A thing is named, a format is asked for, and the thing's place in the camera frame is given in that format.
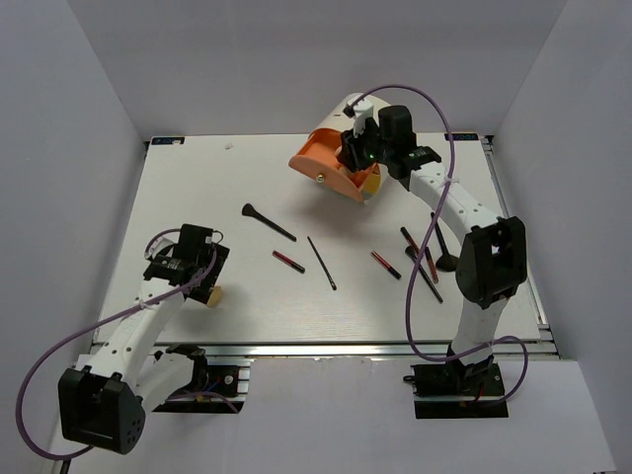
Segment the yellow teardrop makeup sponge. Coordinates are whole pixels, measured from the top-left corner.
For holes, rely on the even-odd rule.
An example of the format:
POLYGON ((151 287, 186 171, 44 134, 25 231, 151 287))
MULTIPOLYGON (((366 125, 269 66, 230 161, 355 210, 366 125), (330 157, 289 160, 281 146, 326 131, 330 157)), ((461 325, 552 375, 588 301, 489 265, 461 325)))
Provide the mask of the yellow teardrop makeup sponge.
POLYGON ((222 288, 220 286, 214 287, 209 294, 208 300, 206 302, 206 306, 210 308, 216 307, 217 304, 221 301, 221 298, 222 298, 222 288))

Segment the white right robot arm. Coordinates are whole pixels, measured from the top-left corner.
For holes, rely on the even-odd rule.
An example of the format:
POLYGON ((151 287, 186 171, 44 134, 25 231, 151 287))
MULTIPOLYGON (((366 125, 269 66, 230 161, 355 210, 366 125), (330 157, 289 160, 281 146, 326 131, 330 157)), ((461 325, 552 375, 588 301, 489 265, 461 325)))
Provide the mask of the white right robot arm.
POLYGON ((466 394, 493 360, 492 342, 503 311, 527 276, 525 227, 485 207, 455 179, 440 156, 417 142, 404 106, 376 110, 367 99, 343 108, 353 120, 342 132, 339 162, 350 171, 384 166, 407 191, 430 206, 457 238, 455 280, 463 296, 456 335, 448 347, 446 383, 466 394))

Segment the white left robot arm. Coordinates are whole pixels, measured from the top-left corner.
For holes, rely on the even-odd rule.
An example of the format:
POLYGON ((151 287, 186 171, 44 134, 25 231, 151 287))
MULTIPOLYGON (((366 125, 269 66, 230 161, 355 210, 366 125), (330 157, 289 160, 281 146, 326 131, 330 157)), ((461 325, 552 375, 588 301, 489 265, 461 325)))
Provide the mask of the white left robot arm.
POLYGON ((175 344, 145 363, 167 323, 188 300, 204 306, 217 300, 216 281, 229 255, 214 241, 215 230, 184 224, 175 242, 163 238, 147 247, 132 312, 117 323, 86 362, 67 369, 58 382, 62 436, 118 454, 131 452, 146 416, 174 395, 197 394, 208 384, 205 352, 175 344))

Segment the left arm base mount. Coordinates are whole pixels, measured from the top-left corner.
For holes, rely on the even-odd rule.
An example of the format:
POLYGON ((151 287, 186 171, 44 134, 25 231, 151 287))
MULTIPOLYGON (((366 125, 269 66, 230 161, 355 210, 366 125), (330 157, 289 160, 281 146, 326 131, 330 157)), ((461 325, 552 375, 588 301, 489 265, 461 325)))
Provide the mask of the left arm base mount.
POLYGON ((156 351, 154 361, 165 356, 185 356, 194 363, 191 380, 176 390, 154 413, 239 414, 245 403, 245 391, 239 388, 245 366, 210 362, 206 352, 195 345, 173 345, 156 351))

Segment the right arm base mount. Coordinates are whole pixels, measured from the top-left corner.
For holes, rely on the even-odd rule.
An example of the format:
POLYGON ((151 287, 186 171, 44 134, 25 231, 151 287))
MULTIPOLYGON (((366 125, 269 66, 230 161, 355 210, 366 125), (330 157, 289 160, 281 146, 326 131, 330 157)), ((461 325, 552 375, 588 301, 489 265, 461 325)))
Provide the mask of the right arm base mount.
POLYGON ((403 382, 413 389, 417 420, 505 419, 509 409, 499 366, 461 379, 451 365, 418 364, 403 382))

